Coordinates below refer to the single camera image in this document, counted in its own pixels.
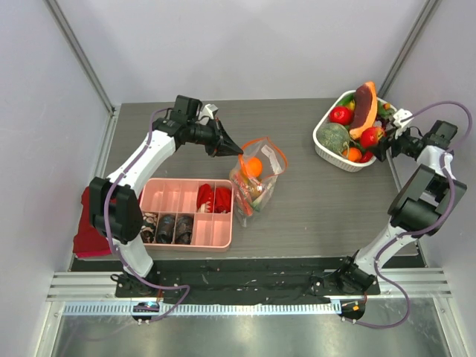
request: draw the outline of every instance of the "gray wooden tabletop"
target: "gray wooden tabletop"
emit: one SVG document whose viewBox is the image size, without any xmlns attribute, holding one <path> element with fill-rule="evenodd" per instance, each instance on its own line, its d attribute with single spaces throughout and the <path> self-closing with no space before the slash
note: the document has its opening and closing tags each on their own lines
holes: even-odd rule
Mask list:
<svg viewBox="0 0 476 357">
<path fill-rule="evenodd" d="M 235 219 L 225 253 L 151 251 L 155 259 L 204 257 L 335 257 L 355 253 L 386 225 L 396 195 L 387 163 L 347 173 L 320 158 L 312 130 L 333 99 L 215 101 L 218 117 L 240 146 L 263 136 L 289 161 L 274 194 L 247 228 Z M 120 108 L 106 167 L 116 170 L 147 133 L 150 113 L 171 103 L 133 103 Z M 227 179 L 237 158 L 209 158 L 203 147 L 187 144 L 159 167 L 155 177 Z M 414 246 L 401 253 L 415 254 Z"/>
</svg>

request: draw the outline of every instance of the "pink storage box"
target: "pink storage box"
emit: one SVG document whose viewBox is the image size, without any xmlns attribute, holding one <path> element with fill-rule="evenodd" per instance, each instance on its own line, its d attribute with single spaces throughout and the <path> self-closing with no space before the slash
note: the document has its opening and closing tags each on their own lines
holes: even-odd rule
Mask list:
<svg viewBox="0 0 476 357">
<path fill-rule="evenodd" d="M 230 213 L 197 213 L 196 199 L 199 187 L 209 184 L 213 190 L 227 187 L 231 190 Z M 165 214 L 193 217 L 193 233 L 190 245 L 146 243 L 148 249 L 169 249 L 175 251 L 226 251 L 231 244 L 233 221 L 233 186 L 229 180 L 200 180 L 179 178 L 151 178 L 145 185 L 141 197 L 142 212 L 158 213 L 160 219 Z"/>
</svg>

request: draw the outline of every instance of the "orange fruit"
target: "orange fruit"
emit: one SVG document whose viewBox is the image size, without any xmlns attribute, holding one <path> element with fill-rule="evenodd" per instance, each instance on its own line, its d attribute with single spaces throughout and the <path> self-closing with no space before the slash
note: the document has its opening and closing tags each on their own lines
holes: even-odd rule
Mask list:
<svg viewBox="0 0 476 357">
<path fill-rule="evenodd" d="M 349 161 L 359 162 L 362 158 L 362 153 L 356 147 L 351 147 L 349 151 L 349 157 L 347 157 L 347 150 L 342 152 L 342 156 L 344 156 Z"/>
<path fill-rule="evenodd" d="M 263 164 L 261 163 L 261 160 L 258 158 L 250 158 L 245 163 L 245 169 L 246 169 L 246 173 L 249 176 L 258 177 L 259 175 L 261 175 L 261 172 L 263 171 Z"/>
</svg>

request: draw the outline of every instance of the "wall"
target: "wall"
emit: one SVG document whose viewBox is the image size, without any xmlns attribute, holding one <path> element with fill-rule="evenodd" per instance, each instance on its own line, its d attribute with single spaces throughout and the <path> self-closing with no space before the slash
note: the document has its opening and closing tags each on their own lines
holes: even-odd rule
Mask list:
<svg viewBox="0 0 476 357">
<path fill-rule="evenodd" d="M 59 0 L 118 103 L 337 97 L 380 85 L 423 0 Z"/>
<path fill-rule="evenodd" d="M 107 114 L 45 4 L 0 1 L 1 355 L 32 356 Z"/>
<path fill-rule="evenodd" d="M 429 22 L 408 61 L 390 88 L 386 99 L 397 107 L 416 111 L 438 100 L 459 100 L 476 115 L 476 2 L 472 0 L 442 1 Z M 464 112 L 458 108 L 432 109 L 414 120 L 428 130 L 434 120 L 455 123 L 460 132 L 467 127 Z M 475 254 L 476 254 L 476 130 L 456 151 L 453 173 L 468 185 L 468 191 L 440 232 L 422 239 L 424 253 L 430 264 L 442 266 L 451 290 L 463 314 L 463 324 L 476 337 Z M 396 169 L 406 182 L 416 165 L 409 158 L 397 158 Z"/>
</svg>

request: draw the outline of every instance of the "floor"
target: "floor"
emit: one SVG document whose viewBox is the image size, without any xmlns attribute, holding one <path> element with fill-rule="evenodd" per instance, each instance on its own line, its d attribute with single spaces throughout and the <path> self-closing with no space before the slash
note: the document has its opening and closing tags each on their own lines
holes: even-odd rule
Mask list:
<svg viewBox="0 0 476 357">
<path fill-rule="evenodd" d="M 312 130 L 332 99 L 230 100 L 214 102 L 218 117 L 239 145 L 269 136 L 289 161 L 274 195 L 249 227 L 235 220 L 225 253 L 151 251 L 154 259 L 204 257 L 334 257 L 354 254 L 380 232 L 396 187 L 387 162 L 347 173 L 320 158 Z M 150 113 L 172 103 L 133 103 L 120 108 L 106 174 L 135 151 L 147 133 Z M 203 147 L 181 147 L 155 177 L 227 179 L 237 158 L 209 158 Z M 415 254 L 414 246 L 403 254 Z"/>
<path fill-rule="evenodd" d="M 369 300 L 363 321 L 390 324 L 402 299 Z M 125 324 L 121 331 L 115 333 Z M 99 341 L 87 341 L 97 338 Z M 336 315 L 167 318 L 138 327 L 129 316 L 67 316 L 52 356 L 450 357 L 432 299 L 413 299 L 408 321 L 378 330 Z"/>
</svg>

